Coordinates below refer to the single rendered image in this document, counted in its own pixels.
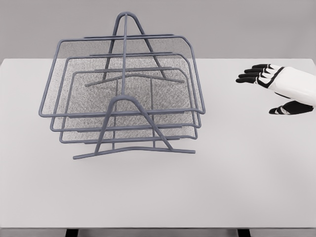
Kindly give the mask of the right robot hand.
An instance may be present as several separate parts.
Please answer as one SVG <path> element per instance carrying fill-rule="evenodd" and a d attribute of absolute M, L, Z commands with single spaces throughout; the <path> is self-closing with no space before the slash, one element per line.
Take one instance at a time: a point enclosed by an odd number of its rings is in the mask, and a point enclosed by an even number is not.
<path fill-rule="evenodd" d="M 316 108 L 316 76 L 293 67 L 254 65 L 240 74 L 236 82 L 257 84 L 291 100 L 270 109 L 271 115 L 298 115 Z"/>

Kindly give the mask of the large grey mesh tray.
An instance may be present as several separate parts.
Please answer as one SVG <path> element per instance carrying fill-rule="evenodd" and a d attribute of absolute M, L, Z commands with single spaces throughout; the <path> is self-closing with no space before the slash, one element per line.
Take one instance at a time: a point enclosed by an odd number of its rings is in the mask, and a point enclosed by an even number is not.
<path fill-rule="evenodd" d="M 44 94 L 39 108 L 39 115 L 44 118 L 52 118 L 52 114 L 44 111 L 45 106 L 49 103 L 49 91 L 52 87 L 52 74 L 56 67 L 56 61 L 61 58 L 72 56 L 89 56 L 89 55 L 122 55 L 123 56 L 123 39 L 124 36 L 111 36 L 99 38 L 83 39 L 64 39 L 61 40 L 56 48 L 52 61 L 51 69 L 45 86 Z M 126 55 L 144 54 L 144 53 L 181 53 L 186 57 L 194 59 L 195 55 L 189 41 L 183 36 L 177 35 L 135 35 L 127 36 Z M 198 87 L 201 93 L 203 112 L 205 105 L 201 91 L 201 85 L 198 78 Z"/>

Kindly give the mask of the medium grey mesh tray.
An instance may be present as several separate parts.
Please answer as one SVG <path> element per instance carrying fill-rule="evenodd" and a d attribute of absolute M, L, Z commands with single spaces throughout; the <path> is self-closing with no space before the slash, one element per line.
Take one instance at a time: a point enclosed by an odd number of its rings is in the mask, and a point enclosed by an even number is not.
<path fill-rule="evenodd" d="M 44 111 L 55 131 L 96 132 L 110 100 L 121 94 L 135 98 L 160 129 L 200 127 L 195 61 L 172 52 L 58 59 Z"/>

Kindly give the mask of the small grey mesh tray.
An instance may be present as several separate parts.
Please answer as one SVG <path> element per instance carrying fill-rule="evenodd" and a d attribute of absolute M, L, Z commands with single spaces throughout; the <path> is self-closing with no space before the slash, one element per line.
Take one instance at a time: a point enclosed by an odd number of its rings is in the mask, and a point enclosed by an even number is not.
<path fill-rule="evenodd" d="M 67 117 L 53 125 L 62 142 L 97 142 L 110 100 L 121 94 L 122 73 L 98 69 L 65 77 L 58 111 Z M 188 68 L 129 68 L 124 93 L 139 101 L 166 139 L 197 137 L 198 102 Z M 131 102 L 118 101 L 113 112 L 104 142 L 158 140 Z"/>

